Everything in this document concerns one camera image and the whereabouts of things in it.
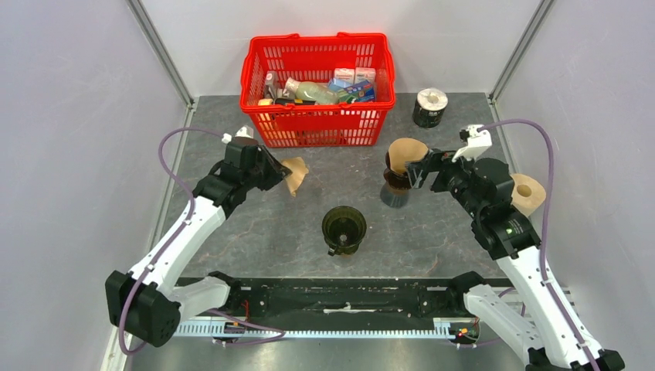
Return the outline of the brown dripper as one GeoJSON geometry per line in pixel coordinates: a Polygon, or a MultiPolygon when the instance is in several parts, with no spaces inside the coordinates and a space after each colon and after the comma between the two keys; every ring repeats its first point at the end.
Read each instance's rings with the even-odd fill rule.
{"type": "Polygon", "coordinates": [[[410,179],[405,164],[396,167],[388,165],[383,176],[385,181],[393,189],[409,190],[413,188],[412,180],[410,179]]]}

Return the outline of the brown paper coffee filter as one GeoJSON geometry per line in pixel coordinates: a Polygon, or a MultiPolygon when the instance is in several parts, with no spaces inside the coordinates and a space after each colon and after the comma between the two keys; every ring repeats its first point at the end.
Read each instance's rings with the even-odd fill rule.
{"type": "Polygon", "coordinates": [[[427,145],[414,138],[398,138],[388,149],[389,168],[396,174],[407,171],[406,164],[422,160],[429,151],[427,145]]]}

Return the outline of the dark dripper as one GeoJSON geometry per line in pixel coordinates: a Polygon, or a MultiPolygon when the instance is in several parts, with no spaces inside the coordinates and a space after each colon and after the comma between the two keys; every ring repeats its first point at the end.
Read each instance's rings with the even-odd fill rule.
{"type": "Polygon", "coordinates": [[[332,257],[355,254],[367,229],[365,217],[356,208],[336,206],[330,209],[321,223],[327,253],[332,257]]]}

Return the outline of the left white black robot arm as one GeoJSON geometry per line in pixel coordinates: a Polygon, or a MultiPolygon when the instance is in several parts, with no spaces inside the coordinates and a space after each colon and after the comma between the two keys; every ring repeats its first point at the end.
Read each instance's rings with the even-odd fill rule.
{"type": "Polygon", "coordinates": [[[192,191],[175,226],[128,272],[105,281],[110,323],[148,345],[163,346],[178,325],[211,309],[234,315],[243,296],[228,280],[209,276],[188,286],[177,281],[206,239],[246,200],[252,189],[267,191],[292,171],[252,138],[234,138],[192,191]]]}

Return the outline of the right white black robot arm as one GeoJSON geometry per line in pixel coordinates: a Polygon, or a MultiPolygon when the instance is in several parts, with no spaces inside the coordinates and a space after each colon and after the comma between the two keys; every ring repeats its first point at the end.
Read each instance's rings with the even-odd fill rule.
{"type": "Polygon", "coordinates": [[[466,160],[451,151],[428,151],[406,163],[414,188],[436,173],[430,189],[448,192],[471,217],[475,240],[510,280],[528,309],[521,316],[476,272],[450,281],[447,309],[486,323],[527,370],[623,370],[621,355],[599,344],[583,325],[543,258],[531,221],[512,204],[514,180],[495,158],[466,160]]]}

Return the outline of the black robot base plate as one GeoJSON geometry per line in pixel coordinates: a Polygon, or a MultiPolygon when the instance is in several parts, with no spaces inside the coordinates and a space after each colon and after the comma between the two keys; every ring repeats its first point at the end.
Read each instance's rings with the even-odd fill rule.
{"type": "Polygon", "coordinates": [[[472,315],[463,291],[476,284],[508,288],[507,278],[473,271],[454,278],[229,278],[219,310],[287,332],[427,330],[434,318],[472,315]]]}

